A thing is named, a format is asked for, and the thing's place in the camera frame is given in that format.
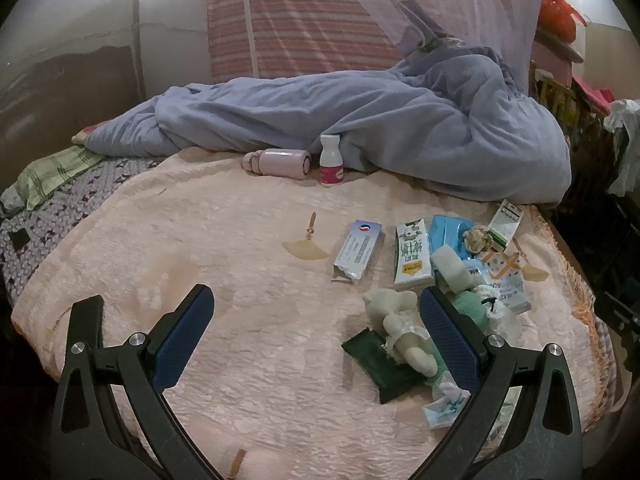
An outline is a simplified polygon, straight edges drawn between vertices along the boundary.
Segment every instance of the pink bottle label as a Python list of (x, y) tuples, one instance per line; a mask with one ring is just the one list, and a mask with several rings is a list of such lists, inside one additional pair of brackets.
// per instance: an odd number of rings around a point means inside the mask
[(340, 184), (343, 175), (342, 166), (320, 167), (320, 182), (323, 184)]

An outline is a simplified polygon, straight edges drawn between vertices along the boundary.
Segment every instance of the medicine packet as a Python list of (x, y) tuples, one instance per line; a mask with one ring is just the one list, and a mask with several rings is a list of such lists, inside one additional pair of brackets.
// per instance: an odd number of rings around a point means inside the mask
[(478, 254), (486, 269), (486, 284), (495, 291), (495, 297), (514, 314), (531, 310), (522, 275), (523, 258), (517, 251), (497, 253), (489, 251)]
[(334, 261), (332, 282), (358, 283), (364, 274), (382, 225), (356, 220)]
[(396, 280), (394, 289), (435, 283), (424, 218), (396, 226)]
[(488, 227), (491, 238), (502, 250), (511, 243), (523, 216), (524, 211), (507, 200), (500, 204)]

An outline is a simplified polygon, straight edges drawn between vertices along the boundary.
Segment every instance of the blue face mask package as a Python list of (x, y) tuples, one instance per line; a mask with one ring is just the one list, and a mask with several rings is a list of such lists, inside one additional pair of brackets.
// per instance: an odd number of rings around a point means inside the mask
[(466, 250), (462, 235), (469, 231), (475, 222), (467, 218), (458, 218), (455, 216), (434, 215), (429, 228), (429, 242), (431, 245), (431, 253), (448, 245), (461, 260), (473, 258), (473, 254)]

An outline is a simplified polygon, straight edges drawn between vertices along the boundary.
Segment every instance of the green plaid pillowcase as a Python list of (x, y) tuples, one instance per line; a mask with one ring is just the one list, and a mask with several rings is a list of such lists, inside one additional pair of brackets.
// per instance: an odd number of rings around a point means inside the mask
[(29, 211), (39, 206), (57, 188), (104, 158), (84, 146), (73, 146), (29, 164), (16, 181), (16, 189)]

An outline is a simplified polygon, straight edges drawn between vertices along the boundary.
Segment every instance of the white sponge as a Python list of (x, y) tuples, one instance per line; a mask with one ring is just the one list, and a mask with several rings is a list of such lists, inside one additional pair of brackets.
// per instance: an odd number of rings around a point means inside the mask
[(431, 262), (440, 271), (442, 277), (454, 294), (474, 286), (471, 273), (451, 247), (443, 245), (431, 255)]

